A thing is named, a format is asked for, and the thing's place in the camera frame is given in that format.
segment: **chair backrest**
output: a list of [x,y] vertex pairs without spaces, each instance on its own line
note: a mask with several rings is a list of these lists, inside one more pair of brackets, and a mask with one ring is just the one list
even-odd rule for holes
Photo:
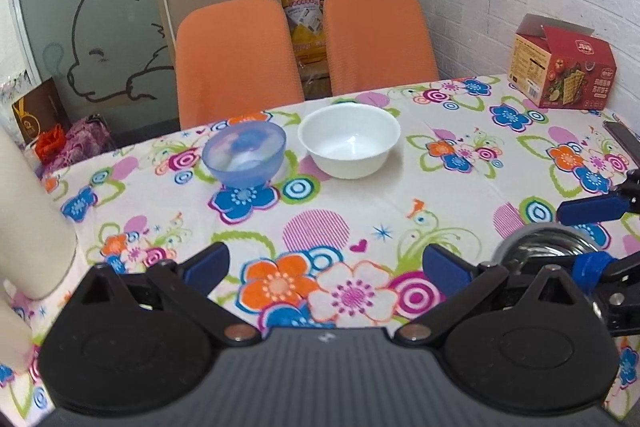
[[326,0],[334,95],[438,79],[418,0]]
[[196,10],[178,28],[180,127],[303,102],[282,6],[233,0]]

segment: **blue bowl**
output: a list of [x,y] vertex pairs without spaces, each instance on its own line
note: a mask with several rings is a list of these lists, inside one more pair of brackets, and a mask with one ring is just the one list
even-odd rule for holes
[[286,144],[286,133],[274,123],[239,123],[207,141],[202,161],[225,187],[257,187],[278,172]]

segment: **pink fabric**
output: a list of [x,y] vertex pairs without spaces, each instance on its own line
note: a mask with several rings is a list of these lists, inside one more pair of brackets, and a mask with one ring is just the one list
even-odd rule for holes
[[64,149],[44,168],[43,175],[47,176],[114,149],[109,129],[100,116],[82,118],[66,133]]

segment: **yellow bag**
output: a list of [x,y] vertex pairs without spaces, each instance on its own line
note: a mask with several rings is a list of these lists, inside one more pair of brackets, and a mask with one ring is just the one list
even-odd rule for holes
[[282,7],[289,22],[296,58],[302,64],[324,60],[326,44],[320,0],[282,0]]

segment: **metal bowl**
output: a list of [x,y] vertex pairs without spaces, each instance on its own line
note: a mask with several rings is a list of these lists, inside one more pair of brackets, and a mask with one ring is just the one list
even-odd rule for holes
[[580,230],[559,223],[532,223],[512,233],[498,245],[492,261],[519,274],[530,257],[580,255],[600,251]]

